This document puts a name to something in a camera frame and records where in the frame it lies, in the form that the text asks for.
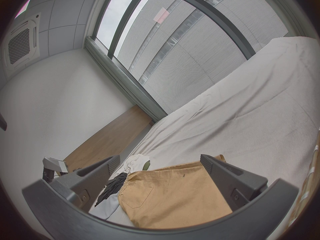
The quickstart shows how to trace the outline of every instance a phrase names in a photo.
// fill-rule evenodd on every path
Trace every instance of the white fabric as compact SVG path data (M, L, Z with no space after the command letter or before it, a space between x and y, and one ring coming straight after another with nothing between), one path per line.
M153 170L223 154L226 162L268 178L269 185L282 178L301 188L320 126L319 54L312 38L271 40L156 123L131 155L149 156ZM127 225L120 209L112 216Z
M119 206L118 194L111 194L107 199L102 200L96 207L89 211L91 215L106 220Z
M111 175L110 179L113 179L121 173L130 174L137 171L142 171L143 166L148 161L150 161L150 157L148 156L144 156L142 154L130 155L123 162L122 166Z

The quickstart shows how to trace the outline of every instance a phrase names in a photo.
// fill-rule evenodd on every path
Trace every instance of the corrugated metal facade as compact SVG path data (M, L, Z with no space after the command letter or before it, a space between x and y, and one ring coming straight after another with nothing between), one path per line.
M264 0L206 0L247 38L255 51L287 29ZM169 16L159 24L155 15ZM149 0L132 24L118 60L169 114L246 61L230 37L182 0Z

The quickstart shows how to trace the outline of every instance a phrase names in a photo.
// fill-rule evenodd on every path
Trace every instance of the beige garment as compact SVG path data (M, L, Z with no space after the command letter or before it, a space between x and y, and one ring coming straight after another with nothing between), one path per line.
M200 161L131 173L118 200L140 228L189 227L232 213Z

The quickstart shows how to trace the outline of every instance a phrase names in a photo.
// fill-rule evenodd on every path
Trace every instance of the air vent grille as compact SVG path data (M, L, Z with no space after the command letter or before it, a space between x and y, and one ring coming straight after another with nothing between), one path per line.
M14 64L30 52L29 29L21 31L8 44L10 63Z

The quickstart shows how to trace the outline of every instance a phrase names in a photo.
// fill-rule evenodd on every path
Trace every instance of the air conditioner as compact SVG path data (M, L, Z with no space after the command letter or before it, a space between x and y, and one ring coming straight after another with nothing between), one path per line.
M25 68L26 63L40 56L39 51L40 13L24 19L6 35L3 52L3 69L7 79Z

